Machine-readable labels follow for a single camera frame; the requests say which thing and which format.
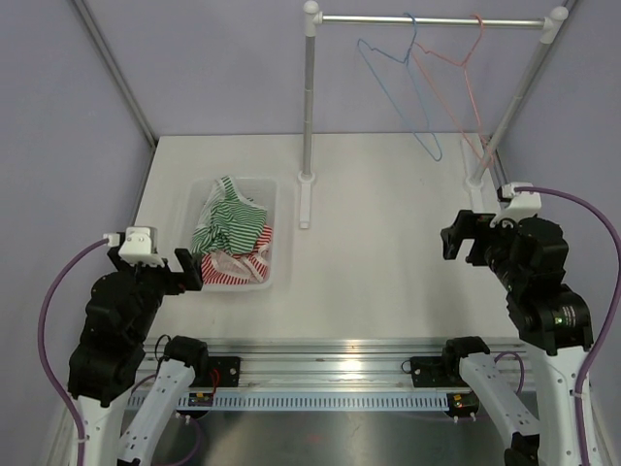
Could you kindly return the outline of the red striped tank top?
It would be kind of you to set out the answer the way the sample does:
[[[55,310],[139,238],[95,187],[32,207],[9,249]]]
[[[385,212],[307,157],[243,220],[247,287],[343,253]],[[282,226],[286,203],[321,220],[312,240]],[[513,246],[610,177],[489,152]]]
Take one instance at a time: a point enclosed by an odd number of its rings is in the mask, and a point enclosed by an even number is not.
[[[250,253],[210,252],[201,264],[203,284],[242,286],[265,283],[270,272],[268,255],[272,242],[273,228],[265,225]]]

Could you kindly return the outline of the green striped tank top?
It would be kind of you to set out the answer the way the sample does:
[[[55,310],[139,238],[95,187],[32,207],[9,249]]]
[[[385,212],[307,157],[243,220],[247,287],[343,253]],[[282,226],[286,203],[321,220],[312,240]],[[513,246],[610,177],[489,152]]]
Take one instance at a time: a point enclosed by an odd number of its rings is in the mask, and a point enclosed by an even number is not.
[[[190,250],[198,254],[218,250],[249,254],[263,232],[267,213],[266,207],[240,192],[234,178],[222,177],[215,181],[199,214]]]

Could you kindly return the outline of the pink wire hanger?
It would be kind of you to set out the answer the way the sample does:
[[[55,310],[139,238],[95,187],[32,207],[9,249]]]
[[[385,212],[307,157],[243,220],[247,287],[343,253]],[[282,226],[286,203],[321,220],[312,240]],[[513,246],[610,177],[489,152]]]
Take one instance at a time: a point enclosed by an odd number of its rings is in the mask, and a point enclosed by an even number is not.
[[[430,87],[453,128],[465,138],[466,145],[474,153],[475,161],[479,162],[483,168],[489,168],[494,163],[494,155],[489,149],[489,139],[483,134],[483,121],[469,73],[470,62],[484,37],[486,26],[478,14],[470,15],[470,19],[474,21],[476,33],[467,43],[467,47],[461,56],[443,54],[418,39],[414,39],[411,51],[408,52],[408,58],[413,60],[416,69]],[[443,71],[451,71],[458,80],[457,89],[463,94],[468,106],[468,110],[463,115],[460,115],[453,108],[451,97],[444,92],[443,87],[437,82],[437,73],[431,70],[431,64],[439,65]]]

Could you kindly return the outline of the blue wire hanger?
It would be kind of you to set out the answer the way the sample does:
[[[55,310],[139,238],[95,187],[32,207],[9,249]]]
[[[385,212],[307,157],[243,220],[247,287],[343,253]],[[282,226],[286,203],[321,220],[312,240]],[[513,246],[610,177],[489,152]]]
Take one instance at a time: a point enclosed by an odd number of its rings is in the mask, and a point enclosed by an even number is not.
[[[407,45],[396,53],[376,47],[363,38],[357,40],[356,49],[399,117],[403,129],[434,162],[441,162],[441,144],[431,131],[427,102],[411,66],[411,53],[417,38],[416,21],[410,13],[404,13],[404,18],[409,20],[411,34]]]

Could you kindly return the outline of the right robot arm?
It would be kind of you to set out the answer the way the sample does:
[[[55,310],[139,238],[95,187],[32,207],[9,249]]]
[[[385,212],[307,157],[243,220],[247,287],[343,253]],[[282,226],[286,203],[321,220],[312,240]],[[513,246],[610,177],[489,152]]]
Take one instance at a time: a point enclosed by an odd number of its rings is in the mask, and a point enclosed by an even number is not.
[[[576,388],[578,372],[593,345],[587,304],[563,279],[569,246],[561,227],[537,216],[496,221],[470,210],[441,231],[442,255],[456,258],[463,241],[466,260],[486,266],[507,292],[507,310],[524,343],[536,383],[533,415],[495,366],[478,337],[447,341],[441,375],[466,383],[501,435],[506,465],[599,465],[602,462],[588,387]]]

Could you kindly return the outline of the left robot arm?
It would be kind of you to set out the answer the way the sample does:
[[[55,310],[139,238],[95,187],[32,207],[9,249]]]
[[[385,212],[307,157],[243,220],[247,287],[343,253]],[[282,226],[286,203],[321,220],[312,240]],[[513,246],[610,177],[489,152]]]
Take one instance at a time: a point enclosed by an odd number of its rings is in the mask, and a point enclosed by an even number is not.
[[[68,391],[81,416],[73,453],[81,465],[148,465],[180,395],[209,376],[207,344],[174,337],[137,417],[127,430],[121,428],[146,356],[147,334],[165,297],[203,287],[198,256],[185,249],[175,256],[178,272],[167,263],[129,264],[112,248],[114,272],[91,288],[84,328],[69,360]]]

